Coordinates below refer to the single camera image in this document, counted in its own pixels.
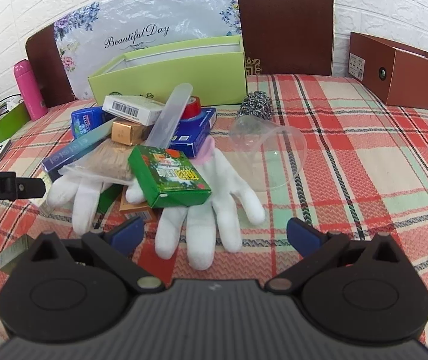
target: blue box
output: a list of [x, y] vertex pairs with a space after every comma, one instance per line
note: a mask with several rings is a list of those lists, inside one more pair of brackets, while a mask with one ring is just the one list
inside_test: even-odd
[[183, 151], [188, 158], [194, 158], [216, 120], [216, 109], [205, 107], [198, 116], [179, 121], [169, 149]]
[[73, 140], [62, 149], [42, 160], [42, 166], [52, 181], [59, 177], [59, 169], [83, 157], [94, 150], [106, 137], [111, 134], [112, 124], [117, 118], [109, 120], [80, 138]]
[[114, 115], [104, 112], [102, 107], [90, 107], [74, 111], [70, 117], [72, 136], [77, 139], [111, 120]]

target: glove finger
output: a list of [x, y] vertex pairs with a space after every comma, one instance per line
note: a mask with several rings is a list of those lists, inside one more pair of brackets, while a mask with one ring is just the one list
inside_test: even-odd
[[139, 181], [135, 178], [131, 185], [126, 190], [126, 200], [129, 203], [139, 204], [146, 201], [144, 192], [139, 185]]
[[249, 187], [248, 183], [239, 176], [229, 160], [225, 158], [224, 154], [219, 149], [215, 149], [214, 155], [217, 174], [222, 177], [219, 179], [219, 182], [221, 183], [223, 180], [226, 180], [224, 183], [228, 184], [228, 190], [241, 201], [249, 222], [253, 225], [264, 223], [266, 220], [266, 212], [256, 193]]
[[187, 207], [169, 207], [162, 211], [155, 235], [155, 252], [160, 258], [170, 259], [177, 249], [186, 214]]
[[224, 249], [231, 253], [238, 252], [242, 249], [242, 234], [234, 198], [231, 195], [215, 198], [212, 206]]
[[239, 187], [232, 193], [241, 201], [249, 222], [256, 226], [264, 223], [266, 220], [266, 212], [256, 193], [243, 179], [240, 179], [240, 181], [238, 180], [237, 184]]
[[192, 268], [203, 271], [214, 261], [216, 226], [209, 201], [187, 212], [187, 257]]
[[91, 230], [102, 185], [102, 181], [84, 178], [80, 181], [72, 208], [72, 228], [76, 234], [82, 235]]
[[64, 175], [52, 183], [47, 193], [47, 205], [58, 208], [74, 198], [79, 188], [79, 178]]

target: plastic cup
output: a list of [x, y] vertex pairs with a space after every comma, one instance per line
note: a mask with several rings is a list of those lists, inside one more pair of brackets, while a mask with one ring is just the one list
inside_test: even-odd
[[244, 115], [232, 124], [229, 138], [236, 153], [233, 167], [257, 192], [290, 183], [306, 161], [306, 139], [292, 126]]

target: pink glove cuff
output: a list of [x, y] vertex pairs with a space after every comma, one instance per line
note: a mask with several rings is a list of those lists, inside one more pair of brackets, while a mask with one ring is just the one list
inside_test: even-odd
[[204, 143], [199, 149], [197, 156], [195, 158], [191, 158], [190, 162], [193, 165], [202, 165], [209, 161], [212, 158], [215, 148], [215, 141], [211, 135], [208, 135]]

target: open box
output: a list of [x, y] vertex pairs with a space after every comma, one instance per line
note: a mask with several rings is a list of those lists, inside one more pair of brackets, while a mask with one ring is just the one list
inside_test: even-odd
[[383, 103], [428, 109], [428, 52], [351, 32], [349, 74]]
[[126, 52], [88, 78], [98, 104], [107, 95], [141, 95], [165, 103], [190, 83], [203, 106], [238, 104], [247, 93], [240, 36], [185, 40]]

